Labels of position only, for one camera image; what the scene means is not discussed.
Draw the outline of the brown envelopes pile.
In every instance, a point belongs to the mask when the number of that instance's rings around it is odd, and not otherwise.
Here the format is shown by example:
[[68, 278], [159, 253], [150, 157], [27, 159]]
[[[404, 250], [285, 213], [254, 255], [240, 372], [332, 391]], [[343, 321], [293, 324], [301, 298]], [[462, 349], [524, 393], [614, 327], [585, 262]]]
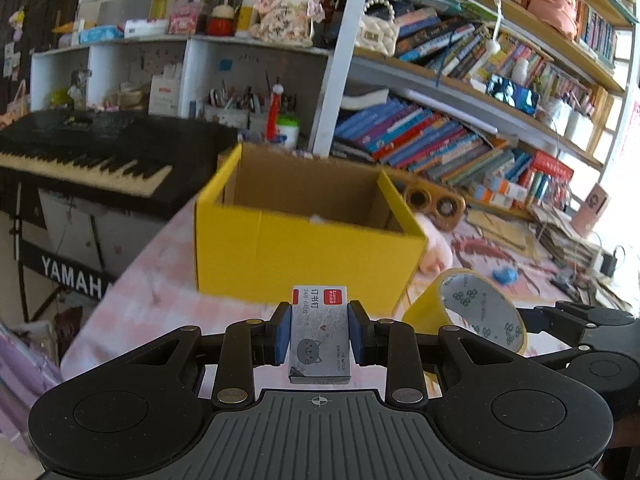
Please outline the brown envelopes pile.
[[539, 259], [535, 237], [524, 224], [506, 221], [488, 212], [474, 209], [468, 212], [466, 221], [479, 229], [488, 240], [525, 258]]

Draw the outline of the grey staples box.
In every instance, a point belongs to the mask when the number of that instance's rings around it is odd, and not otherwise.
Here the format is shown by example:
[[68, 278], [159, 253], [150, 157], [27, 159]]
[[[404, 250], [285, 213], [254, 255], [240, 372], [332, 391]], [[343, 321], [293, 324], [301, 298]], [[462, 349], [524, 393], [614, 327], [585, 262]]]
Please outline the grey staples box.
[[298, 285], [292, 293], [288, 378], [299, 385], [346, 385], [352, 379], [344, 286]]

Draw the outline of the blue crumpled wrapper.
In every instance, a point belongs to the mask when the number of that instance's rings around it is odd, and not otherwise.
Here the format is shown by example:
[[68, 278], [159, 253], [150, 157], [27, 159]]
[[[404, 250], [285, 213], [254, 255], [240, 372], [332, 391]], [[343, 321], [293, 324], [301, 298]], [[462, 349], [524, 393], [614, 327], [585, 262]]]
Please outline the blue crumpled wrapper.
[[501, 269], [493, 270], [491, 276], [492, 279], [501, 286], [513, 285], [518, 281], [518, 278], [520, 277], [518, 275], [518, 270], [509, 268], [508, 266], [505, 266]]

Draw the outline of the row of leaning books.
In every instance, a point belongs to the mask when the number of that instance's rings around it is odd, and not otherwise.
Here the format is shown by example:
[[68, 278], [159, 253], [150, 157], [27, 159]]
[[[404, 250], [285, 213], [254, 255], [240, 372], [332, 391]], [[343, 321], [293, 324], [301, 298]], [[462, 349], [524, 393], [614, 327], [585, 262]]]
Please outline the row of leaning books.
[[338, 115], [330, 154], [382, 164], [451, 186], [469, 188], [491, 178], [518, 182], [532, 156], [514, 143], [456, 118], [396, 96]]

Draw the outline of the yellow tape roll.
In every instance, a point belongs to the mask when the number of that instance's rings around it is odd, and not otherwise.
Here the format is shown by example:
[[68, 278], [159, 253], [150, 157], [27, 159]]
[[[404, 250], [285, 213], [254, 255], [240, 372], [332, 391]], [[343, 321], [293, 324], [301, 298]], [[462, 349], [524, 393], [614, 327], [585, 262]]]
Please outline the yellow tape roll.
[[449, 269], [437, 275], [402, 316], [417, 333], [437, 335], [444, 327], [463, 327], [512, 352], [523, 354], [527, 330], [518, 309], [500, 290], [468, 269]]

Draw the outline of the white green-lid jar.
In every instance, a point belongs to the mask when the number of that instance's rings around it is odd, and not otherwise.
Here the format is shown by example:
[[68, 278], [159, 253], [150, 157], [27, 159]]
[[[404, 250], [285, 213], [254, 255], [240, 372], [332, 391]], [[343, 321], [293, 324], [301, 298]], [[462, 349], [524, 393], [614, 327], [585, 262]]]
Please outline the white green-lid jar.
[[300, 131], [300, 120], [296, 115], [281, 114], [277, 118], [276, 143], [287, 150], [295, 150]]

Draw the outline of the white storage cubby shelf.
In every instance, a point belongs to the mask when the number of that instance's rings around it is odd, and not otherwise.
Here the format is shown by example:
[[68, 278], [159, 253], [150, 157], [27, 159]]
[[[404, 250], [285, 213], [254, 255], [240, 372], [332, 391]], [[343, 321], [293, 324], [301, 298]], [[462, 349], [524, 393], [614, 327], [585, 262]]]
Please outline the white storage cubby shelf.
[[138, 108], [219, 122], [260, 142], [271, 89], [280, 82], [280, 115], [299, 118], [298, 145], [321, 112], [332, 60], [326, 49], [235, 37], [164, 35], [80, 44], [32, 56], [30, 108]]

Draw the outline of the pink cylindrical desk gadget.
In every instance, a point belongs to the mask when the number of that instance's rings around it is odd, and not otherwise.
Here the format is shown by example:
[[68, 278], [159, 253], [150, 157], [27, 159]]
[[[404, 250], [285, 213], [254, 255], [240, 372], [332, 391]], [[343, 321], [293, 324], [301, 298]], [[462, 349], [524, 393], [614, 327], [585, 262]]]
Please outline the pink cylindrical desk gadget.
[[609, 202], [608, 192], [600, 184], [593, 185], [570, 222], [574, 231], [582, 237], [587, 237], [604, 214]]

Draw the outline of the pink plush pig toy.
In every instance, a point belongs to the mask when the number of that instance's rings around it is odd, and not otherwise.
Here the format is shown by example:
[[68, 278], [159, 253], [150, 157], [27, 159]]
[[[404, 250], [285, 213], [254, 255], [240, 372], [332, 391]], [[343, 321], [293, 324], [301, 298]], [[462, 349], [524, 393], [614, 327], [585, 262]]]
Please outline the pink plush pig toy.
[[416, 212], [414, 218], [426, 236], [426, 249], [419, 263], [420, 271], [424, 274], [434, 274], [450, 269], [454, 263], [454, 256], [446, 238], [425, 214]]

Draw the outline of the floral cat ornament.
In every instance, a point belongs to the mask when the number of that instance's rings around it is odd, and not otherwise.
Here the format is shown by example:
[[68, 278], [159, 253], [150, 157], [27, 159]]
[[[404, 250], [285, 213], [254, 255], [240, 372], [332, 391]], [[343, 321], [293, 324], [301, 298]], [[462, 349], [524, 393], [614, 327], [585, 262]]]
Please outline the floral cat ornament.
[[321, 0], [257, 0], [258, 22], [250, 26], [252, 36], [266, 44], [310, 48], [314, 25], [326, 17]]

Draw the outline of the white quilted handbag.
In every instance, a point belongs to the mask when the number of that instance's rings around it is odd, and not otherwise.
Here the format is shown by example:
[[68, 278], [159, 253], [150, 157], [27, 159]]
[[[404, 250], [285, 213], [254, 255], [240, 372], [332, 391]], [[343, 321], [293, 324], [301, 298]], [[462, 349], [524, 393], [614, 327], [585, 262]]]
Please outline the white quilted handbag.
[[[370, 15], [371, 6], [384, 6], [388, 13], [388, 19], [383, 20]], [[399, 25], [395, 22], [395, 10], [390, 0], [367, 0], [360, 16], [355, 46], [392, 58], [396, 52], [399, 29]]]

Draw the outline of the red white bottle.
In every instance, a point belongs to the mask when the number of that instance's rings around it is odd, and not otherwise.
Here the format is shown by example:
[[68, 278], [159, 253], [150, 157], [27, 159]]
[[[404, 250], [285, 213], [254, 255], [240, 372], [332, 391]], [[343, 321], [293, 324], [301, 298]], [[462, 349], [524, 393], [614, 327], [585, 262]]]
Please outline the red white bottle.
[[265, 130], [265, 138], [272, 141], [277, 136], [277, 121], [280, 114], [281, 98], [284, 88], [280, 82], [277, 82], [271, 89], [270, 105], [268, 112], [268, 120]]

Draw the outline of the orange white medicine box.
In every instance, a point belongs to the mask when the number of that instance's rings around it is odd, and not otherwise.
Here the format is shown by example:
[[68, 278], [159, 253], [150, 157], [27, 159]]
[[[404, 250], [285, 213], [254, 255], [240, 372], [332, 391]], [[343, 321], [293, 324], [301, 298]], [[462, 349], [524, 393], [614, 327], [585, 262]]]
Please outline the orange white medicine box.
[[524, 188], [524, 186], [506, 180], [502, 177], [487, 176], [483, 180], [483, 184], [489, 191], [504, 195], [511, 200], [516, 200], [521, 203], [525, 202], [528, 193], [528, 189]]

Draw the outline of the red dictionary book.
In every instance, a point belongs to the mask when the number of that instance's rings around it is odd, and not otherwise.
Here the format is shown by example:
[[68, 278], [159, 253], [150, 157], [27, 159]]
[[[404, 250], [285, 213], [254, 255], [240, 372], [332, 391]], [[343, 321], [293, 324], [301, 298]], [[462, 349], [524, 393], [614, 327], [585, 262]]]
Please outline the red dictionary book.
[[548, 174], [552, 179], [563, 183], [570, 183], [570, 180], [572, 180], [574, 176], [574, 170], [572, 168], [544, 151], [536, 151], [530, 168], [535, 171], [540, 171], [543, 174]]

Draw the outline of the white pen holder box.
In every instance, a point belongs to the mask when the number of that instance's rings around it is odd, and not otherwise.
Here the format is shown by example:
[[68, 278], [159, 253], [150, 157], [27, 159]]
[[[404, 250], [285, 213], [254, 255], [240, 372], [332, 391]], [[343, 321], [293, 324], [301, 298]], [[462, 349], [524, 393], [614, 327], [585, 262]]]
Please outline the white pen holder box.
[[586, 141], [589, 142], [593, 132], [593, 122], [588, 115], [572, 110], [570, 118], [568, 118], [564, 136], [570, 142]]

